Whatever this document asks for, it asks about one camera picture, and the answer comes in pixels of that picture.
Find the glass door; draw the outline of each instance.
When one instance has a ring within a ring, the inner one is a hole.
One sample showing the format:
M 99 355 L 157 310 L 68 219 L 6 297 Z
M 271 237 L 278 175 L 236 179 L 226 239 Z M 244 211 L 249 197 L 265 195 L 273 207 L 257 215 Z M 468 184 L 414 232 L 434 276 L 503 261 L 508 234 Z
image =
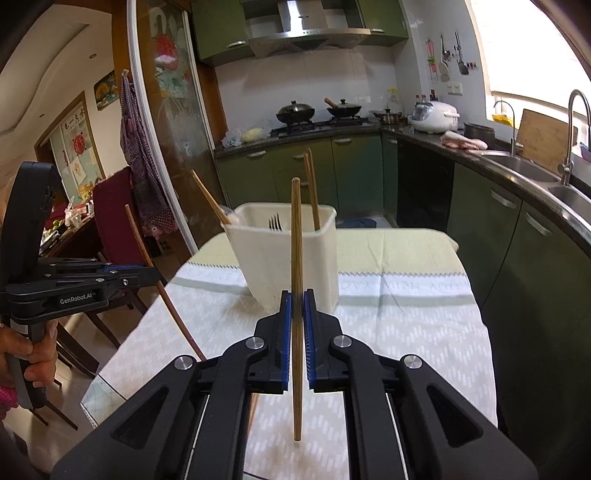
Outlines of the glass door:
M 132 29 L 134 19 L 129 11 L 133 4 L 136 24 Z M 191 170 L 219 203 L 224 200 L 213 162 L 187 12 L 163 0 L 128 0 L 128 38 L 138 104 L 140 111 L 142 103 L 148 106 L 142 119 L 160 180 L 183 238 L 195 253 L 222 229 Z

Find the gas stove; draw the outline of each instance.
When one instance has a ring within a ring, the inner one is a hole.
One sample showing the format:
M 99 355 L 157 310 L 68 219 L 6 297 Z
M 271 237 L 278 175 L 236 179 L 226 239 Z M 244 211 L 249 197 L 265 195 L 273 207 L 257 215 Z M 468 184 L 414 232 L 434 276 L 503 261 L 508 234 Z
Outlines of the gas stove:
M 364 125 L 368 122 L 367 117 L 364 116 L 349 116 L 346 118 L 332 118 L 325 122 L 302 122 L 299 124 L 287 125 L 287 127 L 276 128 L 271 130 L 272 137 L 290 137 L 292 135 L 301 135 L 307 132 L 319 132 L 328 130 L 334 127 L 350 127 L 352 125 Z

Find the long wooden stick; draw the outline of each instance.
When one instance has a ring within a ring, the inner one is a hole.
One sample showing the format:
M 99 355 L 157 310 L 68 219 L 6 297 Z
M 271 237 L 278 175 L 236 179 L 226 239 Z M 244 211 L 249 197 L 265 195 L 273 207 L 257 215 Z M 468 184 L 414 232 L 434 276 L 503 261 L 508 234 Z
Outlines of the long wooden stick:
M 135 223 L 134 215 L 133 215 L 133 213 L 131 213 L 131 208 L 129 208 L 129 205 L 125 205 L 125 211 L 127 213 L 127 219 L 129 220 L 129 226 L 131 227 L 131 230 L 134 233 L 135 242 L 138 244 L 139 251 L 141 252 L 142 257 L 144 257 L 144 262 L 149 267 L 153 267 L 154 264 L 152 263 L 152 259 L 150 258 L 150 255 L 148 254 L 148 251 L 146 250 L 146 247 L 144 245 L 144 240 L 142 239 L 141 235 L 139 234 L 138 226 Z M 164 285 L 162 285 L 162 282 L 160 280 L 158 280 L 158 283 L 156 284 L 156 288 L 158 289 L 158 292 L 160 293 L 160 296 L 162 297 L 162 300 L 163 300 L 164 304 L 166 305 L 166 308 L 168 308 L 168 311 L 172 315 L 172 317 L 173 317 L 175 323 L 177 324 L 178 328 L 180 329 L 181 333 L 187 339 L 187 341 L 189 342 L 189 345 L 191 345 L 191 348 L 193 348 L 193 350 L 195 351 L 197 356 L 201 359 L 201 361 L 207 360 L 207 358 L 205 357 L 205 355 L 203 355 L 203 352 L 201 351 L 201 349 L 197 345 L 197 342 L 195 342 L 195 340 L 193 339 L 193 336 L 189 332 L 188 328 L 185 326 L 182 318 L 180 317 L 180 315 L 177 312 L 177 309 L 174 308 L 173 302 L 170 300 L 170 297 L 168 296 L 168 293 L 166 292 L 166 289 L 164 288 Z
M 308 191 L 310 192 L 310 205 L 312 205 L 312 217 L 314 218 L 314 230 L 320 230 L 320 214 L 318 212 L 318 191 L 316 190 L 316 172 L 312 149 L 304 152 L 304 164 L 306 165 L 306 177 L 308 177 Z
M 225 223 L 226 225 L 230 224 L 230 219 L 224 213 L 224 211 L 220 208 L 220 206 L 217 204 L 216 199 L 213 198 L 213 196 L 212 196 L 211 193 L 209 193 L 209 190 L 203 184 L 203 182 L 201 181 L 201 179 L 197 176 L 197 174 L 195 173 L 195 171 L 194 170 L 191 170 L 191 173 L 193 174 L 193 178 L 197 182 L 197 185 L 199 185 L 199 188 L 201 189 L 201 191 L 205 195 L 205 198 L 209 202 L 209 205 L 211 205 L 212 208 L 213 208 L 213 211 L 216 212 L 216 215 L 220 219 L 220 222 Z
M 304 319 L 302 300 L 304 284 L 301 251 L 300 179 L 291 179 L 291 380 L 293 382 L 294 440 L 301 440 Z

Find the finger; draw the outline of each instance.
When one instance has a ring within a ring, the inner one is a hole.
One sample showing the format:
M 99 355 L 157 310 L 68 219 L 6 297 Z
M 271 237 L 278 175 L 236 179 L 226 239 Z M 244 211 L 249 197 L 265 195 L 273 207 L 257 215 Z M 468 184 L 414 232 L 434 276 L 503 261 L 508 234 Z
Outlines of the finger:
M 33 344 L 28 338 L 8 327 L 0 328 L 0 353 L 28 356 L 33 351 Z
M 56 353 L 56 336 L 57 336 L 57 327 L 50 331 L 51 326 L 46 326 L 46 332 L 41 342 L 35 343 L 33 345 L 33 352 L 29 355 L 29 362 L 32 364 L 36 364 L 39 362 L 48 362 L 53 358 L 53 355 Z
M 29 365 L 25 370 L 25 380 L 33 382 L 33 387 L 46 387 L 51 385 L 56 377 L 57 352 L 48 362 Z

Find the window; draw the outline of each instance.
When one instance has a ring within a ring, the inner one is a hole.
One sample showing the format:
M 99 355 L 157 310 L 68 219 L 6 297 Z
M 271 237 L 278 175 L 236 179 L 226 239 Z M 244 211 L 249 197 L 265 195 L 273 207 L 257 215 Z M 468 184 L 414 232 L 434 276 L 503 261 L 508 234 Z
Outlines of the window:
M 491 95 L 511 103 L 517 126 L 524 108 L 566 121 L 575 88 L 591 101 L 585 70 L 556 26 L 531 0 L 466 2 L 480 35 Z M 579 113 L 574 124 L 583 140 L 586 128 L 580 121 L 585 110 L 578 98 L 574 110 Z

